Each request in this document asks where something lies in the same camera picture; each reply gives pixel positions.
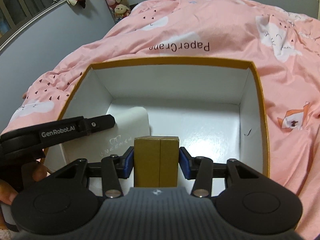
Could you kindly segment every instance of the open box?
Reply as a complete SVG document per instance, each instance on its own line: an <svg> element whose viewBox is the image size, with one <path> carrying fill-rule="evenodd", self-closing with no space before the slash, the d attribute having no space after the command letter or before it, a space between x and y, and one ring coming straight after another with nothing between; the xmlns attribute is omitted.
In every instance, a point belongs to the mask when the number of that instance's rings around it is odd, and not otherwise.
<svg viewBox="0 0 320 240"><path fill-rule="evenodd" d="M135 106L146 111L132 109ZM160 135L178 136L180 146L191 156L209 157L218 163L236 158L269 176L266 113L253 62L149 57L90 65L60 118L104 114L115 116L118 126L49 148L44 164L55 171L77 158L98 162L115 152L122 155L133 146L134 137ZM130 132L120 122L126 123ZM109 138L110 132L116 136ZM122 144L113 149L117 136ZM97 195L102 194L100 183L97 178L91 180L90 189ZM133 186L133 172L120 183L126 194ZM178 186L190 192L192 185L179 168ZM222 190L223 179L214 179L212 195Z"/></svg>

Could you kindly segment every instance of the ribbed gray surface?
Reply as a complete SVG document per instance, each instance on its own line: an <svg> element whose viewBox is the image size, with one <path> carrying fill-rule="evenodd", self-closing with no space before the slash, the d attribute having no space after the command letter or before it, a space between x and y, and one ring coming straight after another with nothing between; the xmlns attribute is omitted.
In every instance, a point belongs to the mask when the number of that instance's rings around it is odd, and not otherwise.
<svg viewBox="0 0 320 240"><path fill-rule="evenodd" d="M127 196L106 200L94 219L60 236L22 232L16 240L302 240L293 230L279 235L248 234L226 223L209 199L188 195L185 188L132 188Z"/></svg>

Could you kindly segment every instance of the pink blanket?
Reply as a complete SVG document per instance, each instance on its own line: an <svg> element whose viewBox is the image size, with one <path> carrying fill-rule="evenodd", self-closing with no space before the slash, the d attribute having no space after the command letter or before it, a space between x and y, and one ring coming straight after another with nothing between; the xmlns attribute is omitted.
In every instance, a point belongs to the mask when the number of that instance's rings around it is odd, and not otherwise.
<svg viewBox="0 0 320 240"><path fill-rule="evenodd" d="M250 60L260 74L271 178L303 202L297 232L320 233L320 22L248 0L150 0L100 41L84 45L30 86L4 130L56 120L89 64L187 55Z"/></svg>

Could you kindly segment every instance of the small brown box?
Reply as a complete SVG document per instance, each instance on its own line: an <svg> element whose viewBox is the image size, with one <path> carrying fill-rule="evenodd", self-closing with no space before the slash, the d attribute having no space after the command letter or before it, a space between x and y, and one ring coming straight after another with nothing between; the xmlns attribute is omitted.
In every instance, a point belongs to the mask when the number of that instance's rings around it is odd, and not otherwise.
<svg viewBox="0 0 320 240"><path fill-rule="evenodd" d="M178 181L179 137L161 138L159 187L176 187Z"/></svg>
<svg viewBox="0 0 320 240"><path fill-rule="evenodd" d="M159 187L161 137L134 140L134 186Z"/></svg>

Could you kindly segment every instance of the human hand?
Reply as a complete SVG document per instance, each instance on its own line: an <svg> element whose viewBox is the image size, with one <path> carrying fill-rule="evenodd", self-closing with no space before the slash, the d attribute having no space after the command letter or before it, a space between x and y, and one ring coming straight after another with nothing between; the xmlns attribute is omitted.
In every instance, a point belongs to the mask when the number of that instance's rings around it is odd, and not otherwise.
<svg viewBox="0 0 320 240"><path fill-rule="evenodd" d="M35 182L44 179L47 176L47 168L42 164L38 163L35 170L32 173L32 178ZM11 205L14 198L18 195L18 192L14 190L7 182L0 180L0 201ZM4 218L0 213L0 229L6 230L7 226L4 223Z"/></svg>

